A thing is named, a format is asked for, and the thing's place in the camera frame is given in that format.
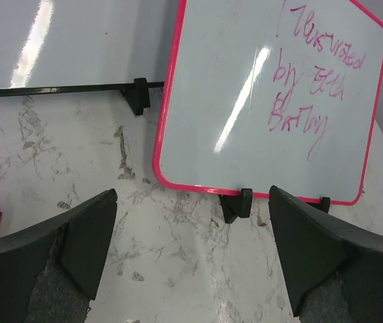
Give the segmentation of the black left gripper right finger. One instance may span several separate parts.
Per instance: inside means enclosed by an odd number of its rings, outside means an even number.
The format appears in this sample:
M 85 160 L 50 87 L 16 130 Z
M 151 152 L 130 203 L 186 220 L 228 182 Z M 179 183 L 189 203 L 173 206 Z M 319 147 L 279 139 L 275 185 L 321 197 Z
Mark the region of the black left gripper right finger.
M 300 322 L 383 322 L 383 236 L 272 186 L 269 212 Z

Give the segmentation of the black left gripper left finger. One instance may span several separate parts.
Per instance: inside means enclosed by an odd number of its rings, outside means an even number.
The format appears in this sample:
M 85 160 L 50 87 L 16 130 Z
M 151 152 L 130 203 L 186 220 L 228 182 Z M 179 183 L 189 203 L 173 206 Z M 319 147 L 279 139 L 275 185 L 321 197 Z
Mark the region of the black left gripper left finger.
M 117 212 L 105 190 L 0 238 L 0 322 L 84 322 L 97 296 Z

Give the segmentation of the pink framed whiteboard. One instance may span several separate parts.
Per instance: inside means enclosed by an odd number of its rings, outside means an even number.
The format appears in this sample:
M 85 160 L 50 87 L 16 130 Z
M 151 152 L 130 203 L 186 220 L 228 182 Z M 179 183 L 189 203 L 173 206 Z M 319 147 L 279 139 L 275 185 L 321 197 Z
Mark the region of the pink framed whiteboard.
M 172 190 L 354 205 L 383 77 L 359 1 L 181 1 L 153 151 Z

